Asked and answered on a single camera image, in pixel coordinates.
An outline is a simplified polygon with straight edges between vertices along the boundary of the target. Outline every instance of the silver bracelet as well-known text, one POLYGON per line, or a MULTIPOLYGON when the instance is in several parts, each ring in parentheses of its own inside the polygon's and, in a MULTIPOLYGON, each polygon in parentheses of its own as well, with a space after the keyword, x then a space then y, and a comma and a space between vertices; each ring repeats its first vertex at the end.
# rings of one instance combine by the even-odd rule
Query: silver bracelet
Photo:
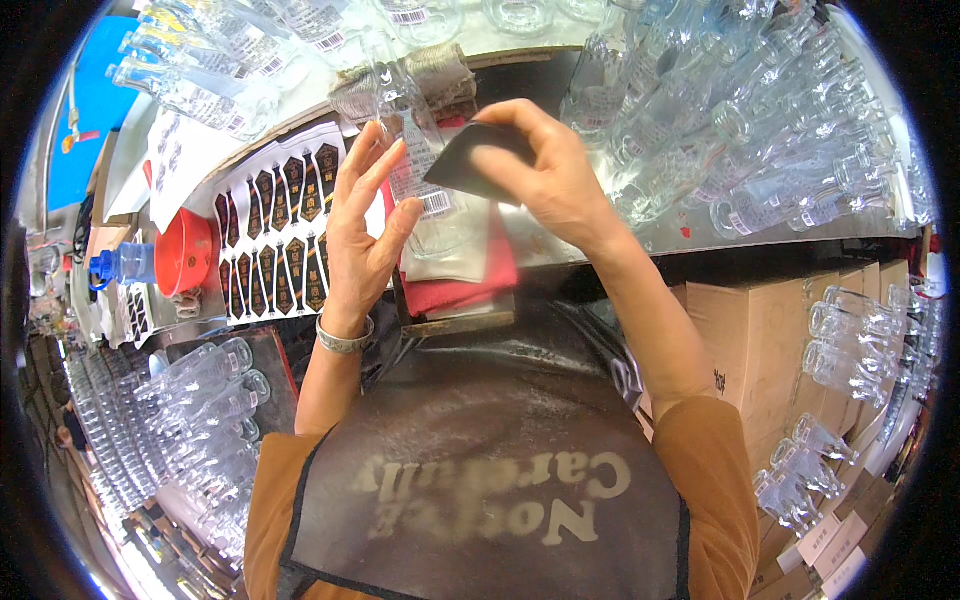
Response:
POLYGON ((368 340, 370 340, 370 336, 373 335, 373 319, 370 318, 370 315, 367 315, 363 337, 355 340, 342 340, 324 331, 324 329, 320 327, 320 319, 322 317, 323 315, 317 317, 317 339, 320 340, 324 348, 331 352, 337 354, 353 354, 354 352, 359 352, 366 346, 368 340))

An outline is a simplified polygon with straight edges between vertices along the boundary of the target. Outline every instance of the apron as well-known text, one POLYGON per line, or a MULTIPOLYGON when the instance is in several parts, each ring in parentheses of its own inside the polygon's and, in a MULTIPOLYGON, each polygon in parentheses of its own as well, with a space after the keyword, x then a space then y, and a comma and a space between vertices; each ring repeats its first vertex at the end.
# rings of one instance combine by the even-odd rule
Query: apron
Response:
POLYGON ((689 513, 595 325, 539 304, 403 346, 303 466, 278 600, 317 580, 385 598, 687 598, 689 513))

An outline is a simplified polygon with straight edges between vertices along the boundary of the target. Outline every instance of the red towel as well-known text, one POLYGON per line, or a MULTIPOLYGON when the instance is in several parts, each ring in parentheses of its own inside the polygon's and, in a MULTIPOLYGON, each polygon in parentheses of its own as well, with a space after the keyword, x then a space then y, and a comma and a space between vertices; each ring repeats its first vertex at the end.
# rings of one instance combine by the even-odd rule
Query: red towel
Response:
MULTIPOLYGON (((390 217, 390 213, 394 211, 394 195, 391 193, 390 183, 384 181, 380 191, 383 193, 384 210, 387 217, 390 217)), ((491 210, 489 237, 487 271, 484 280, 480 283, 453 279, 408 283, 406 275, 403 272, 400 273, 403 294, 407 299, 407 309, 412 317, 445 308, 460 308, 488 301, 497 292, 516 285, 514 252, 510 248, 510 242, 507 241, 498 210, 491 210)))

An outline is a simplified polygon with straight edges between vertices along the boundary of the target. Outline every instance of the blue bottle cap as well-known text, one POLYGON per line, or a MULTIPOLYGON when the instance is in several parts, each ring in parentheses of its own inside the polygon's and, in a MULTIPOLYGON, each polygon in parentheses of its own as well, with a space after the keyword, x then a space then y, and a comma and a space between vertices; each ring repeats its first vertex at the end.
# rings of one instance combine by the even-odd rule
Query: blue bottle cap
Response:
POLYGON ((100 285, 93 285, 91 281, 89 283, 90 289, 94 292, 99 292, 106 288, 109 283, 116 277, 116 273, 113 272, 113 252, 109 250, 104 250, 100 252, 99 256, 93 256, 90 258, 90 273, 96 275, 100 278, 102 283, 100 285))

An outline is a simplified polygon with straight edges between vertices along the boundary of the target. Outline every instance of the orange shirt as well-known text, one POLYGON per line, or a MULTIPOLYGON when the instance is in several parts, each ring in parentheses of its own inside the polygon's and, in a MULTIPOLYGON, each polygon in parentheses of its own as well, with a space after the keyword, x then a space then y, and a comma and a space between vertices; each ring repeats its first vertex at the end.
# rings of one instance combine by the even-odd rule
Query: orange shirt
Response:
MULTIPOLYGON (((263 440, 244 556, 251 600, 276 598, 278 562, 290 532, 300 471, 321 437, 271 434, 263 440)), ((740 415, 721 400, 686 400, 660 420, 654 450, 690 511, 690 597, 746 598, 760 542, 740 415)), ((303 596, 304 600, 367 597, 325 582, 317 582, 303 596)))

